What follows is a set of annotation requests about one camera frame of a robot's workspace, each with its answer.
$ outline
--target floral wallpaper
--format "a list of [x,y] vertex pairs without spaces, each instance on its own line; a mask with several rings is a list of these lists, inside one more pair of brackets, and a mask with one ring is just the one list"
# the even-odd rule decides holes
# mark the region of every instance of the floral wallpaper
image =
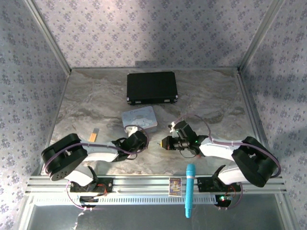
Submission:
[[238,66],[271,0],[35,0],[71,68]]
[[0,1],[0,229],[12,229],[66,76],[22,0]]
[[287,0],[243,72],[301,229],[307,230],[307,2]]

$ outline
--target light blue box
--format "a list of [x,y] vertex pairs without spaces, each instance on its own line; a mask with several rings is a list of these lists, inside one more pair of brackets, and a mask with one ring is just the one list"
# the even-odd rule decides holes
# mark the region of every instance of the light blue box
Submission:
[[146,130],[148,133],[157,130],[158,122],[154,115],[152,106],[134,109],[121,114],[124,127],[127,125],[138,125]]

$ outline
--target marble table surface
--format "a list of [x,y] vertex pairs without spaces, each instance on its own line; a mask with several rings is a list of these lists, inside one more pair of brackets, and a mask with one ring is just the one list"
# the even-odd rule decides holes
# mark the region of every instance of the marble table surface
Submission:
[[[94,128],[99,128],[96,142],[109,142],[127,137],[121,113],[148,105],[131,106],[126,102],[127,74],[137,69],[73,70],[60,107],[51,144],[69,133],[88,140]],[[153,104],[157,131],[150,133],[149,148],[133,161],[91,162],[98,175],[102,174],[185,174],[187,164],[196,165],[197,174],[212,174],[231,162],[215,157],[183,158],[178,151],[166,151],[160,141],[170,135],[167,125],[179,116],[193,113],[206,119],[213,137],[242,140],[253,136],[244,111],[242,95],[233,71],[175,70],[179,99],[174,104]],[[199,135],[208,130],[197,118],[186,121]],[[185,156],[192,156],[183,151]]]

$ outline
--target blue microphone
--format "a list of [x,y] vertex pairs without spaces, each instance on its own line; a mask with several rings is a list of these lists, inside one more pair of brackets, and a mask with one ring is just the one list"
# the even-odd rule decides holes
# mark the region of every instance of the blue microphone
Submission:
[[194,190],[194,177],[196,168],[194,164],[187,166],[187,189],[186,189],[186,217],[190,218],[193,209],[193,190]]

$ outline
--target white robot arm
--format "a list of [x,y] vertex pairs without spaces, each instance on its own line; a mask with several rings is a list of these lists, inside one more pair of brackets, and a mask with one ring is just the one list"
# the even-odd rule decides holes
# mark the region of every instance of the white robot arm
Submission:
[[253,137],[238,141],[213,140],[210,136],[198,136],[185,121],[172,123],[169,127],[173,135],[161,141],[162,148],[188,149],[194,155],[214,156],[234,161],[235,165],[221,166],[215,172],[213,181],[216,187],[222,188],[246,181],[263,187],[269,178],[276,177],[281,172],[278,160]]
[[83,141],[77,134],[69,134],[42,152],[45,172],[52,181],[67,179],[82,187],[93,184],[93,169],[81,165],[83,161],[117,162],[129,158],[148,147],[148,136],[137,129],[128,138],[120,138],[104,144]]

